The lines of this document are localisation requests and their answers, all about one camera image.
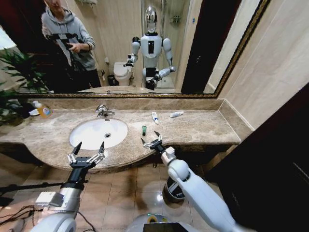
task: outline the person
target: person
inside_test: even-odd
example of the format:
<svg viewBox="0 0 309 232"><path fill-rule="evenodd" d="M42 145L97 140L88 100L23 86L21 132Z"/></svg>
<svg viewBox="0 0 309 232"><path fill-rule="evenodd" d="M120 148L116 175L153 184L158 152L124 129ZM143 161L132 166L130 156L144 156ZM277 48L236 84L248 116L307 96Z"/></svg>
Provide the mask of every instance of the person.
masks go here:
<svg viewBox="0 0 309 232"><path fill-rule="evenodd" d="M71 58L70 52L67 50L68 46L75 61L84 67L82 71L73 71L76 91L89 89L89 84L93 88L101 87L95 61L91 54L91 50L95 49L96 46L92 36L71 10L61 6L60 0L44 1L46 3L46 10L42 14L42 33L44 37L48 38L53 34L70 33L77 34L80 39L78 41L76 38L70 38L67 46L57 41L57 44L68 58L69 64L71 64Z"/></svg>

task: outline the marble countertop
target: marble countertop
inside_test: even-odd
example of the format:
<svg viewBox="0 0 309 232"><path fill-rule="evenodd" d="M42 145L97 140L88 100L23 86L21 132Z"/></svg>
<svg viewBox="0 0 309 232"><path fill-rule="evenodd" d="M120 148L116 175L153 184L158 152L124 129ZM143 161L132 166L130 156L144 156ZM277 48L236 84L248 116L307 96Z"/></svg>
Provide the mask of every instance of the marble countertop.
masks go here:
<svg viewBox="0 0 309 232"><path fill-rule="evenodd" d="M151 117L152 110L113 110L114 116L128 126L126 138L118 145L107 148L108 155L94 169L107 170L135 163L153 150L143 148L140 138L151 142L157 138L154 131L163 135L163 145L171 144L239 144L240 138L219 110L184 110L179 117L170 118L175 111L156 110L159 124ZM94 110L54 110L43 119L40 116L25 120L11 130L0 132L0 142L24 143L42 162L60 169L71 169L67 154L72 151L69 142L71 131L79 124L97 118ZM142 136L142 126L147 126ZM96 151L80 150L79 156L92 156Z"/></svg>
<svg viewBox="0 0 309 232"><path fill-rule="evenodd" d="M91 92L91 93L151 93L154 92L147 88L141 88L136 86L103 86L98 88L85 89L80 92Z"/></svg>

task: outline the black trash can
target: black trash can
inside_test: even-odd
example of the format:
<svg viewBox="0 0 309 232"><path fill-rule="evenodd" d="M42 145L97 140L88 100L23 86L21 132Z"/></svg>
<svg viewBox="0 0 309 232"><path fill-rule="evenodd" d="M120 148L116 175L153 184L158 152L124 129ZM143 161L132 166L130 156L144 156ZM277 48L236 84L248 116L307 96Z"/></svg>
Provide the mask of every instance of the black trash can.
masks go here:
<svg viewBox="0 0 309 232"><path fill-rule="evenodd" d="M115 79L115 75L108 75L107 81L108 81L108 84L110 86L118 86L119 85L118 81Z"/></svg>
<svg viewBox="0 0 309 232"><path fill-rule="evenodd" d="M184 200L184 194L179 185L172 179L168 178L162 191L163 199L168 202L178 203Z"/></svg>

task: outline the chrome faucet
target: chrome faucet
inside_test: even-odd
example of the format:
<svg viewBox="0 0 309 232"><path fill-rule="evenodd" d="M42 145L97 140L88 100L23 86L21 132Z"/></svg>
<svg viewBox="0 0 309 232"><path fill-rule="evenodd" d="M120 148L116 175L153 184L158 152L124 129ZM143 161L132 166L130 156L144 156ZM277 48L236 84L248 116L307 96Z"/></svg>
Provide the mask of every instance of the chrome faucet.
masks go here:
<svg viewBox="0 0 309 232"><path fill-rule="evenodd" d="M96 113L98 113L98 117L102 117L102 116L106 117L106 116L111 116L115 114L115 112L108 110L106 105L103 105L103 104L97 107Z"/></svg>

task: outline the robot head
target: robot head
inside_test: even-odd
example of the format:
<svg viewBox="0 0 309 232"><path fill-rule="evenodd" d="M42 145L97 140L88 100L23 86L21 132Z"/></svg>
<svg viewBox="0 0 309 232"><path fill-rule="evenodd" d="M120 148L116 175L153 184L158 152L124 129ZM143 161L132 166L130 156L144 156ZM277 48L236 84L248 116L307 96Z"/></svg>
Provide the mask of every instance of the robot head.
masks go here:
<svg viewBox="0 0 309 232"><path fill-rule="evenodd" d="M154 33L156 27L156 12L155 7L149 6L145 13L145 20L147 22L148 33Z"/></svg>

